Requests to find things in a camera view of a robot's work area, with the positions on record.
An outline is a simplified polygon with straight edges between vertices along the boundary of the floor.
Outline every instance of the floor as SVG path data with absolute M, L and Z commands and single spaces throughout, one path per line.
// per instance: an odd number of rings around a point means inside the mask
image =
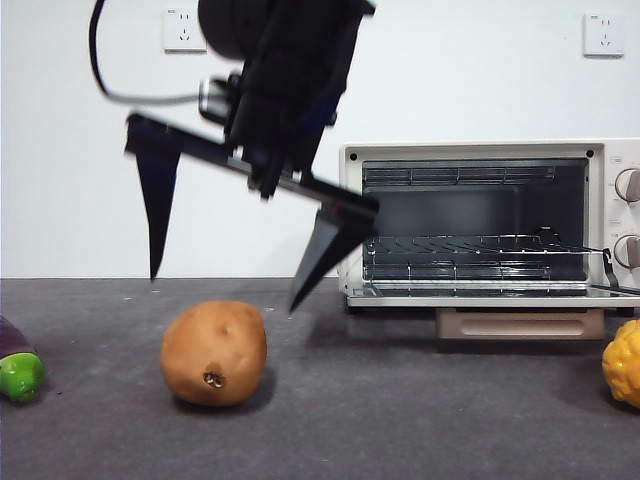
M 604 342 L 442 351 L 428 311 L 348 316 L 328 279 L 289 315 L 288 284 L 4 281 L 48 381 L 0 404 L 2 478 L 637 478 L 640 414 L 611 399 Z M 174 400 L 158 368 L 167 325 L 214 298 L 267 330 L 261 386 L 231 409 Z

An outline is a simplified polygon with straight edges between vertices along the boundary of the toaster oven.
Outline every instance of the toaster oven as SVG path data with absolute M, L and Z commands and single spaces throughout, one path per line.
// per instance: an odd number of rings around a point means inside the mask
M 640 138 L 348 144 L 380 204 L 338 267 L 350 308 L 433 307 L 443 338 L 600 338 L 640 306 Z

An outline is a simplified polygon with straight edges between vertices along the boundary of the oven knob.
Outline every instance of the oven knob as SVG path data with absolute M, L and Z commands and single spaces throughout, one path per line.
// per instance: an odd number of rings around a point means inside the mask
M 616 178 L 616 193 L 629 203 L 640 200 L 640 170 L 628 168 L 620 172 Z
M 640 235 L 620 237 L 613 248 L 617 262 L 625 268 L 640 267 Z

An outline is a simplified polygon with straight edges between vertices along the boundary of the toy eggplant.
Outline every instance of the toy eggplant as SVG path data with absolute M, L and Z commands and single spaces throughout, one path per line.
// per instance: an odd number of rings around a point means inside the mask
M 33 400 L 44 378 L 44 365 L 22 332 L 0 316 L 0 392 L 12 402 Z

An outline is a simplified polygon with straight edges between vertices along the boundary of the electrical socket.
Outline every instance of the electrical socket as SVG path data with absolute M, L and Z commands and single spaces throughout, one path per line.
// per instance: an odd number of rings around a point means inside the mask
M 168 7 L 164 10 L 165 52 L 206 52 L 195 8 Z
M 624 26 L 620 15 L 587 13 L 584 16 L 585 56 L 624 55 Z

